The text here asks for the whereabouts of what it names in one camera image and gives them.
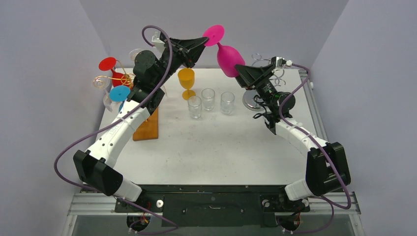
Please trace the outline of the clear wine glass left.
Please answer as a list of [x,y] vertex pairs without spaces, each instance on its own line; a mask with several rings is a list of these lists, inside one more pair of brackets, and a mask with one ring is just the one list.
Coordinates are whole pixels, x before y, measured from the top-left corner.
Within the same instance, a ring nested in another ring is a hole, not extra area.
[[111,98],[109,97],[109,94],[107,93],[103,97],[103,104],[108,111],[113,112],[114,110],[117,110],[117,111],[119,110],[119,106],[121,102],[115,102],[111,100]]

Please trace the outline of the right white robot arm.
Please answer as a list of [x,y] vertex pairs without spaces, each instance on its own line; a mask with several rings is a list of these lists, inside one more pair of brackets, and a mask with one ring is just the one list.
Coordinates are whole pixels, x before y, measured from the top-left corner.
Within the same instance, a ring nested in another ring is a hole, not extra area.
[[236,81],[247,90],[255,90],[255,103],[264,109],[253,118],[263,118],[274,135],[284,138],[307,157],[305,177],[285,186],[285,192],[277,197],[278,205],[290,210],[297,200],[306,197],[320,197],[338,189],[348,194],[351,176],[343,146],[316,137],[293,118],[290,110],[295,106],[295,93],[277,91],[269,80],[275,65],[238,64],[235,69]]

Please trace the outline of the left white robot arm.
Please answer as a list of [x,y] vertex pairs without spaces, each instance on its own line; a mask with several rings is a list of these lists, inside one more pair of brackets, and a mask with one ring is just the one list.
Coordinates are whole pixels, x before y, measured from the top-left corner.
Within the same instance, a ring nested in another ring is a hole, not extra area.
[[158,108],[164,91],[160,88],[181,66],[195,66],[208,37],[196,39],[163,39],[158,59],[149,51],[139,52],[134,59],[134,87],[110,128],[86,151],[77,151],[74,164],[82,182],[107,196],[127,200],[134,211],[146,207],[147,198],[140,186],[114,170],[122,149],[137,128]]

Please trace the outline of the yellow plastic goblet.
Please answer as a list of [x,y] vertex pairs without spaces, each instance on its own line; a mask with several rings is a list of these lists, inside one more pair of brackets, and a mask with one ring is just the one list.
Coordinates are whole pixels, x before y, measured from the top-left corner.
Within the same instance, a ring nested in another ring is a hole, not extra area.
[[192,90],[195,83],[195,72],[191,68],[183,68],[178,72],[178,78],[180,85],[185,89],[182,93],[183,99],[188,100],[195,96],[196,93]]

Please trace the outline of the wooden rack base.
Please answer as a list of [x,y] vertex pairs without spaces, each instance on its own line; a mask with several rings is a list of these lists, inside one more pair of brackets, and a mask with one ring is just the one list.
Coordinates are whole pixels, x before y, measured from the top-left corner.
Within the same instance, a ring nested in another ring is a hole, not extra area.
[[134,132],[133,141],[145,141],[158,139],[159,136],[159,109],[157,108],[153,114],[143,122]]

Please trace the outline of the clear etched glass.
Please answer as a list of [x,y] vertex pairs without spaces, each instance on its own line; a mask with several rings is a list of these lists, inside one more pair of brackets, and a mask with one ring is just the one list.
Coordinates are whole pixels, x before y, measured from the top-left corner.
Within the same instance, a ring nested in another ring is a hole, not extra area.
[[235,96],[232,92],[224,92],[221,94],[220,109],[221,113],[230,115],[234,109]]
[[188,110],[190,117],[193,119],[199,119],[202,113],[202,100],[198,96],[191,96],[188,101]]
[[201,92],[203,108],[206,111],[212,111],[215,104],[215,91],[211,88],[205,88]]

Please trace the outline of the aluminium rail frame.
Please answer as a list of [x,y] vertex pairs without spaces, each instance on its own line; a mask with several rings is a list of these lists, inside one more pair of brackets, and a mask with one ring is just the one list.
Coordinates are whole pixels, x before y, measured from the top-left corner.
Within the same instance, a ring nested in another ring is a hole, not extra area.
[[[334,215],[347,215],[352,225],[353,235],[364,236],[365,232],[360,219],[361,211],[357,201],[356,193],[350,192],[351,207],[348,210],[334,207]],[[307,215],[324,215],[331,213],[330,204],[322,199],[309,198],[310,211],[303,213]],[[114,197],[107,197],[99,193],[76,193],[72,198],[67,214],[66,225],[62,235],[70,235],[75,228],[77,216],[140,216],[140,213],[117,212],[118,203]]]

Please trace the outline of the blue wine glass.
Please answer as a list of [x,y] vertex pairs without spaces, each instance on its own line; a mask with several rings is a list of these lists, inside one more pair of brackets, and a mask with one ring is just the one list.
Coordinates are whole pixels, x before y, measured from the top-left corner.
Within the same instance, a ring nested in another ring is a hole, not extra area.
[[118,112],[120,112],[130,92],[130,88],[125,85],[113,87],[109,92],[112,108],[115,107],[118,109]]

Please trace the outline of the red wine glass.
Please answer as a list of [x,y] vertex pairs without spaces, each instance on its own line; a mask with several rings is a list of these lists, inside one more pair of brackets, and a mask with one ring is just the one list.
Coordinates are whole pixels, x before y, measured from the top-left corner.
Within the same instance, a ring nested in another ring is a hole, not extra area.
[[[121,66],[122,72],[116,72],[116,68],[115,66],[119,64]],[[112,86],[116,87],[116,86],[120,86],[120,85],[125,85],[127,87],[129,87],[130,89],[133,88],[133,79],[134,79],[134,75],[127,73],[126,70],[124,69],[123,65],[121,64],[121,62],[119,60],[117,60],[114,57],[107,57],[105,59],[103,59],[99,65],[98,68],[101,71],[111,71],[112,76],[110,78],[110,80],[112,81]]]

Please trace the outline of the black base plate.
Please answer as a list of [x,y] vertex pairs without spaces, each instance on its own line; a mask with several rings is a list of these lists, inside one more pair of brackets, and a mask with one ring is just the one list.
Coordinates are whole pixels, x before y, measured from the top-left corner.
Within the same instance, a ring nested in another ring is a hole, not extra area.
[[307,199],[291,201],[284,185],[144,185],[137,206],[116,200],[112,213],[128,222],[150,220],[146,208],[180,227],[275,227],[309,212]]

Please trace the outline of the pink wine glass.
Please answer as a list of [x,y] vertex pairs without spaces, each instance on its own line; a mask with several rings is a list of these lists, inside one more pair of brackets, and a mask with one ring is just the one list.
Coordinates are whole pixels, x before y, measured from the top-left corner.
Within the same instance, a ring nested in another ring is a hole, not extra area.
[[203,37],[208,38],[205,46],[212,47],[217,45],[217,62],[219,67],[227,77],[237,77],[239,73],[235,69],[235,66],[245,65],[245,61],[237,49],[220,43],[224,34],[225,29],[222,25],[213,25],[209,27],[203,34]]

